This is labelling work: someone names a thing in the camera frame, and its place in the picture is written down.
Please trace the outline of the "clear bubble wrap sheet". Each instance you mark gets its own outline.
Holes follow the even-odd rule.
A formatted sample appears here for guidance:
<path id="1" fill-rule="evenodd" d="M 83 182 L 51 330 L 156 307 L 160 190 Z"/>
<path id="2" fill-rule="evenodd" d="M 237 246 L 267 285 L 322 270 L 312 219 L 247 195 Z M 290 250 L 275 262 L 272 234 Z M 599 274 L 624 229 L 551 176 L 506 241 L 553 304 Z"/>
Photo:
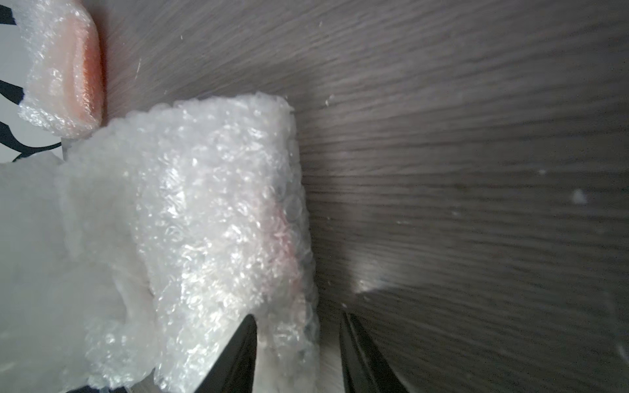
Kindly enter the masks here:
<path id="1" fill-rule="evenodd" d="M 242 320 L 254 389 L 313 392 L 319 323 L 293 108 L 155 106 L 1 166 L 1 389 L 192 392 Z"/>

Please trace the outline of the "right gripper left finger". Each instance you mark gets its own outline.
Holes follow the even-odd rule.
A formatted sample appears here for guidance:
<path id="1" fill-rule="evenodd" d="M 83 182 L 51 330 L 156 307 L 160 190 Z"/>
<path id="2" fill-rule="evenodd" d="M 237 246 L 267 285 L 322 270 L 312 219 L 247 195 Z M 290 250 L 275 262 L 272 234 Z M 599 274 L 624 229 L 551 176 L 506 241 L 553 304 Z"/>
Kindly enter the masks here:
<path id="1" fill-rule="evenodd" d="M 195 393 L 252 393 L 257 360 L 257 323 L 247 315 Z"/>

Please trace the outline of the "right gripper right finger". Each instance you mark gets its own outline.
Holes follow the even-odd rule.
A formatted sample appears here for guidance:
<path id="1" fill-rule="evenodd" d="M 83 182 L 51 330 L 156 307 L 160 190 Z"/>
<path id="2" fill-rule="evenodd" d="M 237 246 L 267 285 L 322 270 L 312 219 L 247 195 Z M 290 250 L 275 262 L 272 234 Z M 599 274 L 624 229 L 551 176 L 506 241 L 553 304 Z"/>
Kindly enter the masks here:
<path id="1" fill-rule="evenodd" d="M 360 320 L 343 312 L 339 347 L 345 392 L 408 393 Z"/>

